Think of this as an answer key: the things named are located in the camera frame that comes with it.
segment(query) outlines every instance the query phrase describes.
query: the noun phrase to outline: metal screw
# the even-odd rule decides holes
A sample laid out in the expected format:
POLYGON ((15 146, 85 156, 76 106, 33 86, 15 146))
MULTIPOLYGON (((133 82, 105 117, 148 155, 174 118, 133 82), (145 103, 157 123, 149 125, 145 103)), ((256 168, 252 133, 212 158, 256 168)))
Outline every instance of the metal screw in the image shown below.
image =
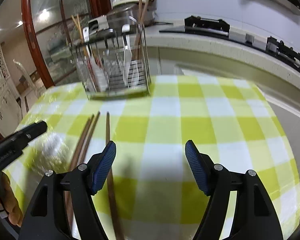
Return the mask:
POLYGON ((217 171, 222 171, 223 167, 222 167, 221 164, 215 164, 214 169, 217 170, 217 171))
POLYGON ((80 164, 78 167, 79 171, 84 171, 86 168, 87 168, 86 164, 80 164))
POLYGON ((48 170, 45 174, 46 176, 50 177, 53 174, 53 170, 48 170))
POLYGON ((250 176, 256 176, 256 172, 254 170, 248 170, 250 176))

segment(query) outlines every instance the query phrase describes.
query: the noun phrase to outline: kitchen counter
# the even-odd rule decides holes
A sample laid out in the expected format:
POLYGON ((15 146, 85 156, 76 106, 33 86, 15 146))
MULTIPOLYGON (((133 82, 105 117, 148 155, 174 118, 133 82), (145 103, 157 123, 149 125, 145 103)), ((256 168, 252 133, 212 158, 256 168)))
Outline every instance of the kitchen counter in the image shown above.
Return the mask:
POLYGON ((171 25, 146 28, 148 50, 158 47, 159 61, 176 61, 181 68, 184 64, 184 67, 190 64, 195 70, 251 80, 265 93, 300 110, 300 73, 289 65, 231 41, 194 34, 159 33, 159 30, 168 28, 171 25))

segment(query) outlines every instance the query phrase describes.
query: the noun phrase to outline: glass door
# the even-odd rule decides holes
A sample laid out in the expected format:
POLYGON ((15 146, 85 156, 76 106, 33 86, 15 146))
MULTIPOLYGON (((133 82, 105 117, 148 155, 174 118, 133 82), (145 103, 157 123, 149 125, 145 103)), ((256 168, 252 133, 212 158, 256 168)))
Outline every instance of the glass door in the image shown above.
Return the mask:
POLYGON ((69 46, 80 34, 71 16, 79 15, 81 27, 90 20, 88 0, 30 0, 35 36, 44 63, 55 85, 79 82, 69 46))

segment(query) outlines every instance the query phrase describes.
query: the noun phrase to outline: ceiling light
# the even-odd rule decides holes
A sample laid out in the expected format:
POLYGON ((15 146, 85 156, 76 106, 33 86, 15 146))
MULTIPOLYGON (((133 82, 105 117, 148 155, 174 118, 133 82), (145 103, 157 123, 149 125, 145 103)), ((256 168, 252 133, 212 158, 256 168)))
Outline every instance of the ceiling light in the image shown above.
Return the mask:
POLYGON ((45 21, 45 20, 47 20, 48 18, 49 18, 49 12, 47 11, 47 9, 44 9, 43 11, 42 11, 42 13, 39 15, 39 19, 40 19, 40 21, 45 21))

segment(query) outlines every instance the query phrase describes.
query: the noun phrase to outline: blue gripper pad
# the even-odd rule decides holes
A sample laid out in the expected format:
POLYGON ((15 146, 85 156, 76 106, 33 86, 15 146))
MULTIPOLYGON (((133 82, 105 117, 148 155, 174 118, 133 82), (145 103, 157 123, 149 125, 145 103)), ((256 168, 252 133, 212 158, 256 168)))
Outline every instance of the blue gripper pad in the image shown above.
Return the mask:
POLYGON ((208 175, 198 159, 200 157, 198 149, 195 147, 194 143, 189 140, 186 142, 185 151, 186 158, 199 189, 208 196, 210 193, 210 187, 208 185, 208 175))
POLYGON ((115 154, 116 146, 115 143, 112 142, 104 153, 96 171, 93 173, 93 192, 97 192, 102 189, 114 161, 115 154))

